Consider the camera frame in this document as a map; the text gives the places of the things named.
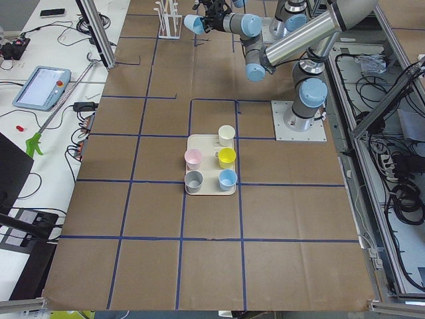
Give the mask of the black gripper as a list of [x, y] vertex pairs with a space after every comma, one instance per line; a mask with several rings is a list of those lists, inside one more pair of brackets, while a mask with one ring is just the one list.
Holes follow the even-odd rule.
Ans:
[[203, 29], [206, 33], [212, 30], [224, 32], [223, 20], [225, 14], [223, 11], [206, 14], [203, 17]]

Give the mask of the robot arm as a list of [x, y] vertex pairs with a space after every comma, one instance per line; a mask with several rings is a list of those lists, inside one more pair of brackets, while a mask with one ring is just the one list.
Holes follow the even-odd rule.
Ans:
[[278, 1], [272, 18], [250, 13], [230, 13], [222, 22], [224, 32], [240, 37], [244, 44], [275, 43], [307, 23], [306, 1]]
[[205, 15], [200, 18], [204, 32], [212, 30], [238, 35], [244, 49], [245, 73], [248, 80], [259, 82], [267, 73], [304, 53], [292, 76], [296, 97], [285, 112], [285, 125], [295, 132], [309, 130], [315, 114], [325, 104], [327, 85], [323, 80], [324, 63], [336, 38], [360, 23], [376, 7], [376, 1], [330, 1], [327, 10], [308, 20], [302, 13], [303, 1], [279, 1], [275, 21], [287, 33], [266, 46], [262, 36], [262, 20], [248, 13], [234, 13], [225, 1], [201, 1]]

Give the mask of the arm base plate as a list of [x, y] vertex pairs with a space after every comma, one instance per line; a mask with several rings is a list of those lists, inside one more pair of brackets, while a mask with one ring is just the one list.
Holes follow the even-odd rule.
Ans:
[[327, 137], [319, 110], [310, 119], [299, 118], [292, 101], [272, 100], [275, 137], [278, 142], [326, 142]]

